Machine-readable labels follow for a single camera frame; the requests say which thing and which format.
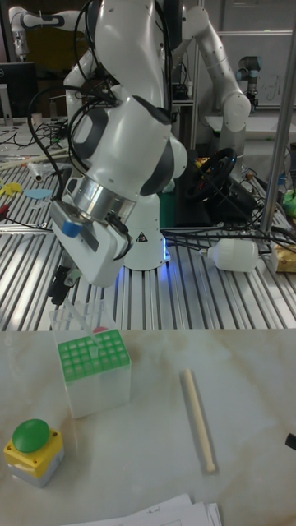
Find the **blue light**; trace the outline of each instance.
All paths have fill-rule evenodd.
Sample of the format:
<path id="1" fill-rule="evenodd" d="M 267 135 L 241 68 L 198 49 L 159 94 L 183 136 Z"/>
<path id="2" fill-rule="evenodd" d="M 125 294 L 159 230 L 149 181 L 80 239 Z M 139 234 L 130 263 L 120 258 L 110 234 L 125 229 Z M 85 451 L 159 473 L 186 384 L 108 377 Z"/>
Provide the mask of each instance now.
<path id="1" fill-rule="evenodd" d="M 164 261 L 167 259 L 167 251 L 166 251 L 166 239 L 164 238 L 163 241 L 163 248 L 164 248 Z"/>

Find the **clear plastic box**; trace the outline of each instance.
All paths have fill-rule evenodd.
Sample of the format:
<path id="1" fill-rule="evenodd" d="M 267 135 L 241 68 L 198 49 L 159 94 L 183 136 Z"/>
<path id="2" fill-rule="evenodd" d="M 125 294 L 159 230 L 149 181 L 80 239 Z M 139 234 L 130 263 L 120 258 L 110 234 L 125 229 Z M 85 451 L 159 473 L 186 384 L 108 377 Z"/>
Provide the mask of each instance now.
<path id="1" fill-rule="evenodd" d="M 97 348 L 68 309 L 49 315 L 71 413 L 80 418 L 129 401 L 132 364 L 104 301 L 75 307 L 95 331 Z"/>

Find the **marble table surface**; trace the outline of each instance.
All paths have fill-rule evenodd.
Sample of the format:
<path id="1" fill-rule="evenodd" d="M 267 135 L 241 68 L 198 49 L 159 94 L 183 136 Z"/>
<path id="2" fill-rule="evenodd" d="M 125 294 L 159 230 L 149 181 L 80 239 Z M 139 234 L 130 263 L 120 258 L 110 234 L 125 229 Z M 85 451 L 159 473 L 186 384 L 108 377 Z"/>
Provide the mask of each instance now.
<path id="1" fill-rule="evenodd" d="M 1 526 L 124 516 L 188 493 L 225 526 L 296 525 L 296 330 L 123 331 L 131 401 L 73 420 L 51 332 L 0 334 L 0 445 L 27 418 L 62 433 L 65 458 L 39 489 L 0 454 Z M 184 387 L 191 368 L 217 472 L 208 474 Z"/>

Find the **green object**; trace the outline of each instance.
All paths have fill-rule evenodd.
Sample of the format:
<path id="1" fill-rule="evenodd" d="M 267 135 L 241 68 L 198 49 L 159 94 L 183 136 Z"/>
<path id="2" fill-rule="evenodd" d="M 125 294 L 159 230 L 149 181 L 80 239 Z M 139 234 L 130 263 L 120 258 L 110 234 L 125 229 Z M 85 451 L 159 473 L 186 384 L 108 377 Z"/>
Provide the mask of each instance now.
<path id="1" fill-rule="evenodd" d="M 287 191 L 284 194 L 283 209 L 290 217 L 296 217 L 296 192 L 294 190 Z"/>
<path id="2" fill-rule="evenodd" d="M 33 453 L 46 444 L 49 434 L 49 426 L 44 420 L 32 418 L 16 428 L 12 435 L 12 444 L 21 453 Z"/>
<path id="3" fill-rule="evenodd" d="M 160 228 L 174 226 L 175 192 L 158 194 L 160 198 Z"/>
<path id="4" fill-rule="evenodd" d="M 131 360 L 117 329 L 94 336 L 98 340 L 97 349 L 89 336 L 58 345 L 66 382 L 130 365 Z"/>

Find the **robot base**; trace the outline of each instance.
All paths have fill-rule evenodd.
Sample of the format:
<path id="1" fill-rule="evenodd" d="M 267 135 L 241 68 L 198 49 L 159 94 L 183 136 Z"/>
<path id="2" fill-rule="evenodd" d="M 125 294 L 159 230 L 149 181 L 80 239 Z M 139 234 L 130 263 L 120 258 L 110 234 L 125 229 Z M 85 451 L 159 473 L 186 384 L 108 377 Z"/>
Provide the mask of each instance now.
<path id="1" fill-rule="evenodd" d="M 153 270 L 169 260 L 160 232 L 160 199 L 156 194 L 140 196 L 127 221 L 133 247 L 124 259 L 131 270 Z"/>

